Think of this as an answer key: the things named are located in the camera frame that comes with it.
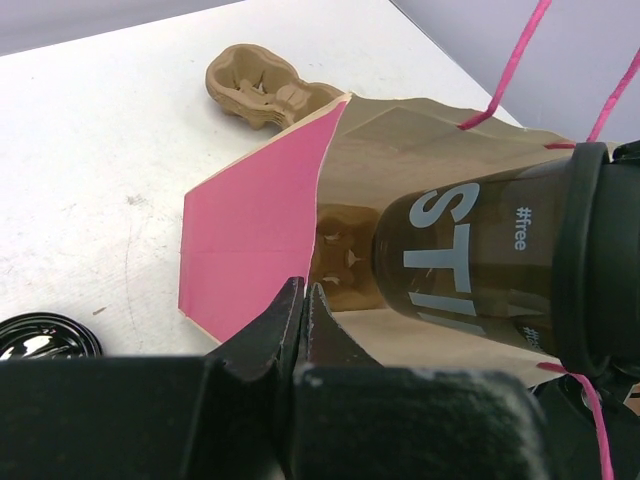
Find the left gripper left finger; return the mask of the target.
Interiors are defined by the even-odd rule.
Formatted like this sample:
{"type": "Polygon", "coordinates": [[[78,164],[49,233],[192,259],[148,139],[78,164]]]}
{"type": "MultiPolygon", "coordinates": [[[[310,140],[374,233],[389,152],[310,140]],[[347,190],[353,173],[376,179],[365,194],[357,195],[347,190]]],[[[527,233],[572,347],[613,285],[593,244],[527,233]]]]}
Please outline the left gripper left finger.
{"type": "Polygon", "coordinates": [[[287,479],[305,285],[203,356],[82,357],[60,342],[1,363],[5,479],[287,479]]]}

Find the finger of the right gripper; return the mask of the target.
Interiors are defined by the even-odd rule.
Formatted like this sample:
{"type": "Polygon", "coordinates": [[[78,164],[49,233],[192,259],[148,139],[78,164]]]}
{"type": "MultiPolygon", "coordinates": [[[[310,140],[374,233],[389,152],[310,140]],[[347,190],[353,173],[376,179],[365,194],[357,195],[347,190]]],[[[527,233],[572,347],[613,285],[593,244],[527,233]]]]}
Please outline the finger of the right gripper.
{"type": "Polygon", "coordinates": [[[610,462],[615,479],[639,477],[639,414],[625,404],[637,382],[619,371],[596,378],[596,410],[570,375],[532,388],[564,479],[604,479],[602,458],[610,462]]]}

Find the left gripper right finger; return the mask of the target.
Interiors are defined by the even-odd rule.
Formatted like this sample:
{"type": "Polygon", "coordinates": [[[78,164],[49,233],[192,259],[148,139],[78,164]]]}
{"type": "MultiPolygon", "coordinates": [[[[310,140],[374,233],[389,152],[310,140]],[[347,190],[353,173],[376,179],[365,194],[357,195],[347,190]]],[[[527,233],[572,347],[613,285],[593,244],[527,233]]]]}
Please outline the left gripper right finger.
{"type": "Polygon", "coordinates": [[[551,479],[542,412],[499,371],[385,367],[309,289],[292,376],[296,479],[551,479]]]}

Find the pink and beige paper bag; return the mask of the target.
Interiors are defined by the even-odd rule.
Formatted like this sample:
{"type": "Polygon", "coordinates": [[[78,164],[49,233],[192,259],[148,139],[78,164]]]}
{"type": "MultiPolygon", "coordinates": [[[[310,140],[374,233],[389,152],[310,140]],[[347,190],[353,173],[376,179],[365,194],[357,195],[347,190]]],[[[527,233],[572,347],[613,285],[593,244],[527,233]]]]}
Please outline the pink and beige paper bag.
{"type": "MultiPolygon", "coordinates": [[[[484,176],[570,160],[583,142],[518,128],[498,120],[496,104],[482,111],[431,99],[372,100],[343,94],[266,145],[189,191],[184,199],[179,307],[219,343],[262,314],[284,283],[300,278],[305,297],[291,373],[285,454],[292,475],[292,376],[296,367],[315,245],[318,206],[340,204],[383,211],[418,191],[484,176]]],[[[568,371],[556,354],[503,344],[380,309],[334,312],[336,322],[385,367],[499,371],[517,378],[545,422],[555,462],[551,479],[564,479],[545,414],[532,388],[563,375],[583,385],[596,410],[593,381],[619,371],[610,364],[595,377],[568,371]]]]}

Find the dark transparent coffee cup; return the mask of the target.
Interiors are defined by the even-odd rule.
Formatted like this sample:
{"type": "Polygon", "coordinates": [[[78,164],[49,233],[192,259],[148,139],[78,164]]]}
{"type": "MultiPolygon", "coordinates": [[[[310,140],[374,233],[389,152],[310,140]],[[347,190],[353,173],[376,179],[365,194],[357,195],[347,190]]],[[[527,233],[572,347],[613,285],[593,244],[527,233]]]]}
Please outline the dark transparent coffee cup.
{"type": "Polygon", "coordinates": [[[393,311],[554,355],[552,257],[566,158],[398,198],[372,241],[372,271],[393,311]]]}

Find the brown cardboard cup carrier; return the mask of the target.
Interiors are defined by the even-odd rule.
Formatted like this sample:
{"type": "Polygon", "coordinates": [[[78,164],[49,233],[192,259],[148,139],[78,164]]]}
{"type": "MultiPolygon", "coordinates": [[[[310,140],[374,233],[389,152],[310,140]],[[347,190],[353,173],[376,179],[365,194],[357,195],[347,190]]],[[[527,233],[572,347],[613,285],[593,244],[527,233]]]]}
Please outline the brown cardboard cup carrier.
{"type": "Polygon", "coordinates": [[[344,94],[322,82],[306,82],[286,60],[255,44],[226,48],[207,67],[205,87],[222,111],[254,130],[287,129],[344,94]]]}

